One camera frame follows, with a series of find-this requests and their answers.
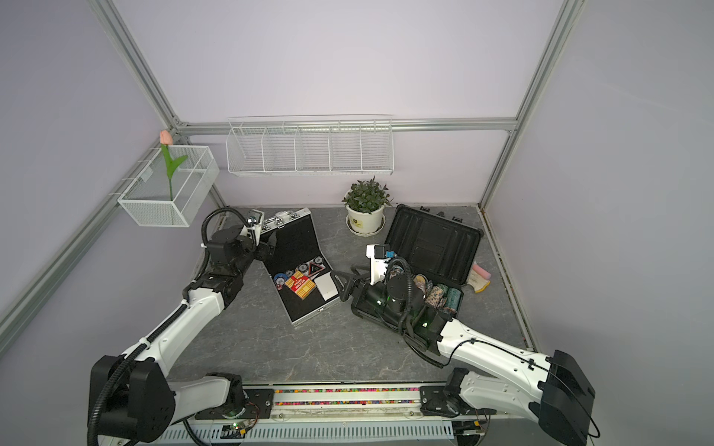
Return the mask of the silver aluminium poker case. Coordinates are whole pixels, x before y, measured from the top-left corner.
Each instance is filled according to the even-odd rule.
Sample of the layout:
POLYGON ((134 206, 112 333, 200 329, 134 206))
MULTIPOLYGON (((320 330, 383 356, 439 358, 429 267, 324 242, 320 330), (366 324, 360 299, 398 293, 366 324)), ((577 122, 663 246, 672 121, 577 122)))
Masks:
MULTIPOLYGON (((332 268, 319 246, 312 211, 309 208, 281 211, 264 220, 261 237, 267 238, 272 233, 277 235, 277 246, 274 256, 264 262, 272 281, 275 274, 297 269, 298 265, 308 265, 310 262, 325 264, 325 270, 312 277, 313 281, 322 275, 331 275, 332 268)), ((338 296, 324 301, 317 288, 306 299, 301 300, 286 286, 280 291, 274 284, 273 287, 292 325, 308 321, 338 301, 338 296)))

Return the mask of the black poker set case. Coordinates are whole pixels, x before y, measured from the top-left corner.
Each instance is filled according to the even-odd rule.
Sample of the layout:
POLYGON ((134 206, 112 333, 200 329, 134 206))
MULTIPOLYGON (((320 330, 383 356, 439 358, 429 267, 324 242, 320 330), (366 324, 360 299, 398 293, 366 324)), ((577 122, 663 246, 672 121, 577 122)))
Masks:
MULTIPOLYGON (((382 281, 388 300, 383 312, 362 312, 351 303, 356 316, 373 321, 401 334, 421 340, 438 336, 446 323, 456 316, 425 303, 431 286, 444 284, 462 291, 472 269, 483 232, 461 222, 447 219, 442 213, 433 215, 425 209, 402 204, 397 207, 386 241, 395 256, 390 260, 382 281)), ((355 281, 357 289, 370 283, 369 266, 355 281)))

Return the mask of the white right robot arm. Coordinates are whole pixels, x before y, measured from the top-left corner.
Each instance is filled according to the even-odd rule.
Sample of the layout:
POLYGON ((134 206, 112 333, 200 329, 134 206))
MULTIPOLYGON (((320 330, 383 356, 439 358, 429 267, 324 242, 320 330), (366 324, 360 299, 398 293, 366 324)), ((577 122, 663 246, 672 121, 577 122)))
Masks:
POLYGON ((437 368, 459 364, 443 388, 452 406, 441 416, 463 408, 515 414, 563 445, 602 436, 593 416, 596 391, 571 354, 517 348, 468 327, 428 303, 403 258, 375 259, 330 276, 356 316, 391 330, 437 368))

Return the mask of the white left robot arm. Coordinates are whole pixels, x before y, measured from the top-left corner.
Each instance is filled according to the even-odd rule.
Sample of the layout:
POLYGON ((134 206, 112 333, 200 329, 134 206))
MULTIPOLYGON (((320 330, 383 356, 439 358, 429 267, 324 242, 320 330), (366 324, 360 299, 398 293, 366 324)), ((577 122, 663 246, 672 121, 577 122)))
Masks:
POLYGON ((273 254, 275 241, 260 239, 263 221, 261 211, 243 216, 230 206, 205 218, 204 260, 178 308, 134 346, 92 367, 87 444, 97 445, 100 438, 154 442, 168 427, 186 424, 204 410, 217 409, 228 418, 245 412, 248 400, 239 375, 215 373, 183 383, 167 378, 184 349, 234 302, 251 264, 273 254))

